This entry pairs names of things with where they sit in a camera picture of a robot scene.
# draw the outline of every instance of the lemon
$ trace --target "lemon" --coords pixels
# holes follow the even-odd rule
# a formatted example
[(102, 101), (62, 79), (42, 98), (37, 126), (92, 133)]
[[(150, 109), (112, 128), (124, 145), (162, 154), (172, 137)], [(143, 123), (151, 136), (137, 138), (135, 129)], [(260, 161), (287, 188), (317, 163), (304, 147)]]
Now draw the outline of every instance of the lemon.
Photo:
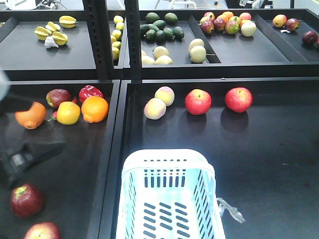
[(116, 41), (116, 42), (113, 42), (113, 43), (112, 43), (112, 46), (114, 46), (114, 47), (116, 47), (116, 48), (118, 48), (118, 49), (121, 48), (121, 45), (122, 45), (122, 43), (121, 43), (120, 41)]
[(117, 24), (116, 24), (116, 30), (120, 30), (120, 31), (123, 31), (123, 29), (124, 29), (124, 22), (118, 22)]
[(71, 125), (78, 122), (80, 118), (80, 107), (71, 101), (62, 102), (58, 108), (56, 120), (65, 125)]
[(118, 22), (123, 22), (124, 21), (124, 19), (121, 17), (121, 16), (115, 16), (114, 18), (113, 18), (113, 21), (114, 21), (114, 23), (115, 24), (117, 24)]
[(119, 57), (120, 57), (119, 48), (116, 48), (116, 47), (112, 46), (112, 57), (113, 57), (113, 61), (116, 61), (116, 60), (119, 59)]
[(169, 56), (169, 52), (165, 47), (158, 46), (153, 50), (153, 55), (155, 59), (158, 59), (160, 56)]
[(120, 30), (113, 30), (112, 36), (114, 36), (117, 41), (120, 41), (122, 38), (122, 32)]
[(116, 42), (116, 38), (115, 38), (115, 36), (111, 35), (111, 43), (113, 44), (114, 42)]

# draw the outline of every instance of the red and yellow apple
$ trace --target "red and yellow apple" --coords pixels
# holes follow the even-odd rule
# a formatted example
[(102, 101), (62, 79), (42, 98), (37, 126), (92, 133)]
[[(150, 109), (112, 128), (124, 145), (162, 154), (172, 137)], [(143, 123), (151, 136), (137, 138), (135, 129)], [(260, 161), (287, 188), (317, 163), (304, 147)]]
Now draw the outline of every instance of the red and yellow apple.
[(230, 89), (225, 96), (226, 106), (237, 113), (243, 113), (249, 109), (253, 102), (251, 92), (244, 87)]
[(10, 206), (15, 215), (29, 218), (42, 210), (44, 196), (31, 184), (23, 184), (13, 189)]
[(50, 222), (38, 223), (30, 227), (24, 239), (60, 239), (59, 227)]
[(212, 98), (206, 91), (194, 89), (185, 97), (185, 107), (192, 115), (202, 115), (211, 107)]

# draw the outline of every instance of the white object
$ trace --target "white object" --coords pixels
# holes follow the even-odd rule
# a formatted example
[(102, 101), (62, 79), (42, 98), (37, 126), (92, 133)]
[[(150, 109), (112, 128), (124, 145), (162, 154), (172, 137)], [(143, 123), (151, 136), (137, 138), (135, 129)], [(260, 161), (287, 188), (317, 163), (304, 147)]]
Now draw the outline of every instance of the white object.
[(31, 10), (36, 9), (36, 0), (6, 0), (5, 6), (10, 10)]
[[(183, 1), (183, 0), (180, 0), (180, 1), (178, 1), (178, 0), (169, 0), (169, 1), (170, 1), (170, 4), (168, 6), (168, 9), (172, 9), (174, 5), (185, 5), (185, 7), (187, 5), (193, 5), (193, 8), (197, 9), (197, 5), (196, 5), (196, 3), (194, 1)], [(157, 6), (159, 5), (159, 2), (160, 2), (160, 0), (158, 0), (156, 2), (154, 9), (157, 8)]]
[(145, 149), (126, 159), (116, 239), (225, 239), (215, 172), (191, 149)]

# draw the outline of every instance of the yellow fruit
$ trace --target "yellow fruit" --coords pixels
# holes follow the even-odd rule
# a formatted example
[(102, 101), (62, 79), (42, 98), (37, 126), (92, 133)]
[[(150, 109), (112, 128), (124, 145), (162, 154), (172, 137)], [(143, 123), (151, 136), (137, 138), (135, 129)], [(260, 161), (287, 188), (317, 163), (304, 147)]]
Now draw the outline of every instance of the yellow fruit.
[(123, 29), (124, 29), (124, 22), (118, 22), (117, 24), (116, 24), (116, 30), (120, 30), (120, 31), (123, 31)]
[(35, 29), (34, 33), (42, 41), (45, 41), (47, 36), (52, 35), (52, 31), (50, 31), (49, 29), (44, 28), (43, 26), (38, 26)]
[(76, 103), (65, 101), (59, 105), (56, 120), (65, 125), (75, 124), (80, 118), (80, 113), (81, 109)]
[(122, 38), (122, 32), (120, 30), (113, 30), (112, 36), (114, 36), (117, 41), (120, 41)]
[(116, 38), (115, 38), (115, 36), (111, 35), (111, 43), (113, 44), (114, 42), (116, 42)]
[(118, 60), (119, 57), (120, 57), (120, 50), (119, 50), (119, 48), (116, 48), (116, 47), (112, 46), (112, 58), (113, 58), (113, 61)]
[(114, 18), (113, 18), (113, 21), (114, 21), (114, 23), (115, 24), (117, 24), (117, 23), (119, 23), (119, 22), (124, 22), (124, 19), (121, 17), (121, 16), (115, 16)]
[(76, 19), (71, 16), (62, 16), (59, 18), (59, 23), (65, 28), (73, 28), (76, 25)]
[(66, 34), (58, 32), (58, 31), (55, 31), (52, 34), (52, 37), (54, 39), (54, 42), (56, 44), (58, 44), (59, 46), (63, 46), (64, 44), (66, 44), (68, 42), (68, 36)]
[(59, 24), (55, 24), (52, 21), (49, 21), (48, 24), (45, 26), (46, 29), (49, 29), (50, 31), (59, 31), (61, 29)]
[(116, 47), (116, 48), (118, 48), (118, 49), (121, 49), (121, 45), (122, 45), (122, 43), (121, 43), (120, 41), (116, 41), (116, 42), (113, 42), (113, 43), (112, 43), (112, 46), (113, 46), (113, 47)]

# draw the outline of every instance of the apple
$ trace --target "apple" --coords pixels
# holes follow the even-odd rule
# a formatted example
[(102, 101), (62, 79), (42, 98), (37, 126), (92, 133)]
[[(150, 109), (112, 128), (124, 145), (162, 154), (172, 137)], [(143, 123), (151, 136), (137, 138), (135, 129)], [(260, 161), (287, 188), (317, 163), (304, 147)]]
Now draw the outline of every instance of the apple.
[(150, 99), (144, 107), (144, 115), (151, 120), (158, 120), (166, 112), (165, 103), (158, 98)]
[(239, 27), (241, 28), (244, 23), (250, 22), (251, 20), (241, 20)]
[(288, 31), (295, 31), (299, 28), (299, 20), (296, 18), (290, 18), (285, 23), (285, 29)]
[(273, 18), (274, 27), (283, 27), (287, 21), (286, 15), (279, 14)]
[(214, 24), (210, 20), (204, 21), (200, 24), (200, 29), (207, 35), (211, 34), (214, 31)]
[(246, 37), (254, 35), (257, 30), (257, 26), (253, 21), (244, 23), (241, 27), (241, 34)]
[(194, 89), (187, 94), (185, 98), (185, 107), (190, 114), (198, 116), (209, 110), (211, 101), (212, 99), (208, 92)]
[(207, 16), (213, 20), (215, 19), (215, 15), (211, 11), (205, 12), (204, 16)]
[(251, 106), (253, 96), (251, 92), (244, 87), (237, 87), (229, 90), (225, 96), (226, 106), (237, 113), (243, 113)]
[(238, 16), (232, 16), (231, 18), (229, 18), (229, 21), (235, 21), (235, 22), (237, 22), (237, 24), (239, 26), (241, 20)]
[(59, 108), (59, 105), (64, 101), (71, 101), (70, 93), (65, 89), (54, 89), (46, 94), (48, 104), (53, 108)]
[(50, 222), (34, 224), (26, 232), (24, 239), (60, 239), (59, 227)]
[(214, 19), (212, 19), (212, 18), (210, 18), (210, 17), (208, 17), (208, 16), (203, 16), (203, 17), (201, 18), (201, 20), (199, 21), (199, 23), (202, 24), (202, 23), (205, 22), (205, 21), (214, 21)]
[(225, 25), (225, 32), (229, 35), (236, 34), (238, 30), (239, 26), (236, 21), (229, 21)]
[(215, 31), (222, 31), (226, 25), (226, 22), (222, 18), (216, 18), (213, 21)]
[(31, 217), (42, 210), (44, 196), (35, 186), (23, 184), (13, 189), (10, 205), (14, 214), (22, 218)]
[(251, 20), (251, 14), (249, 12), (243, 12), (239, 15), (240, 20)]
[(315, 31), (307, 31), (303, 34), (303, 43), (313, 45), (318, 40), (318, 34)]
[(154, 98), (162, 100), (166, 106), (170, 106), (174, 102), (174, 91), (168, 86), (160, 87), (154, 95)]

